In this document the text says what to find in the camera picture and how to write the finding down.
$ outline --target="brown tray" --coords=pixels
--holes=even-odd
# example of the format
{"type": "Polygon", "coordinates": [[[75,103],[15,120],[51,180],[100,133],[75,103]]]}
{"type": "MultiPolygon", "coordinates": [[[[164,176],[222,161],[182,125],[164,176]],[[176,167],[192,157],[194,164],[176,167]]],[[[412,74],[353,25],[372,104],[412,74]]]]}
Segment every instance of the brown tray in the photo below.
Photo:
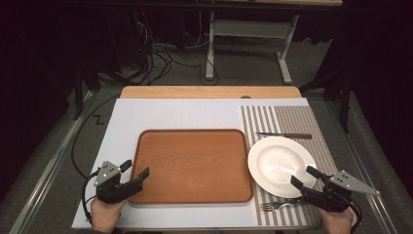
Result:
{"type": "Polygon", "coordinates": [[[133,204],[240,203],[252,198],[244,133],[148,130],[139,136],[131,178],[150,175],[133,204]]]}

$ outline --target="gray carpet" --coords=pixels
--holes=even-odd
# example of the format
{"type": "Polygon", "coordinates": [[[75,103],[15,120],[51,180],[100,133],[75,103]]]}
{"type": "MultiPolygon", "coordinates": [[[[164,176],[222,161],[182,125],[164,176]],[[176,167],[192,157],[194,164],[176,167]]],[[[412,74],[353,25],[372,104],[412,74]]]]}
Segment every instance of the gray carpet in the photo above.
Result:
{"type": "MultiPolygon", "coordinates": [[[[257,39],[247,40],[248,42],[257,42],[257,39]]],[[[229,43],[223,39],[217,44],[217,49],[219,49],[215,59],[215,69],[219,77],[217,85],[283,85],[281,73],[274,58],[274,48],[280,45],[279,41],[260,45],[235,42],[231,51],[228,51],[232,48],[232,44],[229,43]]],[[[287,64],[294,86],[301,86],[314,79],[327,48],[328,44],[312,45],[308,41],[291,45],[287,56],[287,64]]],[[[169,52],[173,59],[180,63],[187,65],[200,64],[202,66],[201,73],[197,67],[188,67],[173,62],[170,72],[165,77],[155,81],[153,85],[203,84],[206,63],[204,49],[181,51],[169,48],[169,52]]],[[[156,72],[160,72],[161,69],[155,69],[151,77],[155,77],[156,72]]],[[[123,88],[120,84],[109,82],[107,78],[102,80],[102,85],[101,91],[94,94],[89,109],[93,111],[94,117],[91,116],[80,130],[73,151],[75,161],[84,174],[91,171],[94,158],[104,136],[114,104],[114,99],[111,98],[118,95],[123,88]]],[[[373,184],[381,191],[385,206],[396,230],[399,233],[412,233],[413,222],[410,220],[410,217],[413,216],[412,200],[387,162],[380,145],[375,141],[374,135],[357,105],[357,100],[352,97],[349,115],[350,133],[346,135],[337,125],[337,113],[334,108],[336,103],[323,101],[320,97],[321,92],[311,91],[304,94],[304,96],[308,98],[314,110],[338,169],[345,169],[350,174],[358,176],[357,167],[351,156],[356,152],[356,155],[361,158],[363,165],[371,175],[373,184]]],[[[60,144],[72,127],[73,121],[71,118],[73,113],[74,106],[72,104],[66,115],[55,125],[54,129],[27,161],[13,188],[2,202],[0,206],[0,233],[10,232],[42,172],[56,152],[59,151],[60,144]]],[[[64,153],[64,161],[62,161],[58,175],[54,178],[54,183],[50,186],[45,199],[42,201],[42,206],[35,210],[37,212],[36,216],[28,221],[31,225],[27,225],[27,233],[75,233],[75,230],[71,229],[70,226],[80,201],[81,187],[84,180],[72,165],[70,149],[71,145],[64,153]]],[[[367,197],[355,194],[355,198],[363,210],[363,223],[357,233],[386,233],[377,222],[376,214],[370,209],[371,205],[367,197]]]]}

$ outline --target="striped placemat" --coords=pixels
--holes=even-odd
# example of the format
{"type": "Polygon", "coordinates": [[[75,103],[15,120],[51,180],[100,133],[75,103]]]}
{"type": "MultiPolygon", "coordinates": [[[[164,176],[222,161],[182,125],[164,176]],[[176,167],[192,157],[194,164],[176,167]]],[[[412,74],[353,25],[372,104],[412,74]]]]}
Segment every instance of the striped placemat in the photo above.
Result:
{"type": "MultiPolygon", "coordinates": [[[[294,138],[293,140],[310,152],[316,161],[318,170],[327,175],[337,173],[337,168],[310,106],[241,106],[241,113],[248,150],[261,138],[255,132],[312,134],[311,139],[294,138]]],[[[318,181],[315,189],[320,190],[321,187],[322,183],[318,181]]],[[[261,212],[259,204],[282,202],[285,199],[268,193],[257,183],[254,184],[253,199],[255,210],[253,213],[257,225],[296,228],[319,226],[319,216],[310,205],[295,204],[272,213],[261,212]]]]}

